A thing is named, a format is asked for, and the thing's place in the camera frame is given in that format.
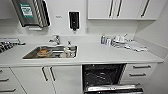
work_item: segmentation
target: cabinet panel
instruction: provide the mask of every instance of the cabinet panel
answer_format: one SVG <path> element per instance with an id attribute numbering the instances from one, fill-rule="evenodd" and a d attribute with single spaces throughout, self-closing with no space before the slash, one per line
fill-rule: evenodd
<path id="1" fill-rule="evenodd" d="M 117 0 L 113 19 L 137 19 L 142 0 Z"/>
<path id="2" fill-rule="evenodd" d="M 14 75 L 10 76 L 0 76 L 0 87 L 3 87 L 5 85 L 20 85 L 18 80 L 15 78 Z"/>
<path id="3" fill-rule="evenodd" d="M 11 68 L 27 94 L 55 94 L 48 68 L 42 67 Z"/>
<path id="4" fill-rule="evenodd" d="M 151 75 L 152 71 L 125 71 L 122 80 L 140 80 L 146 79 Z"/>
<path id="5" fill-rule="evenodd" d="M 157 63 L 150 63 L 150 64 L 127 64 L 125 70 L 153 70 L 155 69 Z"/>
<path id="6" fill-rule="evenodd" d="M 57 94 L 82 94 L 81 66 L 55 66 L 52 71 Z"/>
<path id="7" fill-rule="evenodd" d="M 3 86 L 0 88 L 1 94 L 26 94 L 19 85 Z"/>
<path id="8" fill-rule="evenodd" d="M 9 68 L 0 68 L 0 76 L 1 75 L 13 75 L 13 73 Z"/>
<path id="9" fill-rule="evenodd" d="M 112 19 L 115 1 L 88 0 L 88 19 Z"/>
<path id="10" fill-rule="evenodd" d="M 139 20 L 156 20 L 167 0 L 143 0 L 139 11 Z"/>

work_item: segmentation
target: paper towel dispenser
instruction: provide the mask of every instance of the paper towel dispenser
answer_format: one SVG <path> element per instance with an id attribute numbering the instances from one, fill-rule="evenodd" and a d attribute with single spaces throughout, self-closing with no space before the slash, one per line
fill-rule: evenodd
<path id="1" fill-rule="evenodd" d="M 12 0 L 22 27 L 50 25 L 44 0 Z"/>

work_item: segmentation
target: dishwasher door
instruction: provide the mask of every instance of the dishwasher door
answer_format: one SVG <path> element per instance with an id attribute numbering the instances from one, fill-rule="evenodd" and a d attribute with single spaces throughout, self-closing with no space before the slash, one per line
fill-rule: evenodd
<path id="1" fill-rule="evenodd" d="M 136 85 L 103 85 L 87 87 L 84 94 L 143 94 Z"/>

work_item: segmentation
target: electrical outlet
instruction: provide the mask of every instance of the electrical outlet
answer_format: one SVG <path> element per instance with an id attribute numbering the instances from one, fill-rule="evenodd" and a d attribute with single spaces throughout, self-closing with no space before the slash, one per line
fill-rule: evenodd
<path id="1" fill-rule="evenodd" d="M 89 27 L 86 27 L 86 34 L 89 34 Z"/>

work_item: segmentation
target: drawer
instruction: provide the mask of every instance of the drawer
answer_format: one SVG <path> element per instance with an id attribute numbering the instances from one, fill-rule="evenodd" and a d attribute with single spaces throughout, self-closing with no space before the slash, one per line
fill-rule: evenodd
<path id="1" fill-rule="evenodd" d="M 120 84 L 128 84 L 128 85 L 132 85 L 132 84 L 134 84 L 134 85 L 141 85 L 141 84 L 143 84 L 144 82 L 143 82 L 143 80 L 137 80 L 137 81 L 132 81 L 132 80 L 122 80 L 122 81 L 120 81 Z"/>
<path id="2" fill-rule="evenodd" d="M 0 68 L 0 76 L 1 75 L 13 75 L 10 68 Z"/>
<path id="3" fill-rule="evenodd" d="M 19 85 L 0 87 L 0 94 L 26 94 L 23 88 Z"/>
<path id="4" fill-rule="evenodd" d="M 124 71 L 122 80 L 140 80 L 147 79 L 152 74 L 153 70 L 141 70 L 141 71 Z"/>
<path id="5" fill-rule="evenodd" d="M 1 75 L 0 76 L 0 87 L 5 85 L 20 85 L 14 75 Z"/>
<path id="6" fill-rule="evenodd" d="M 157 63 L 149 64 L 127 64 L 125 70 L 153 70 L 156 67 Z"/>

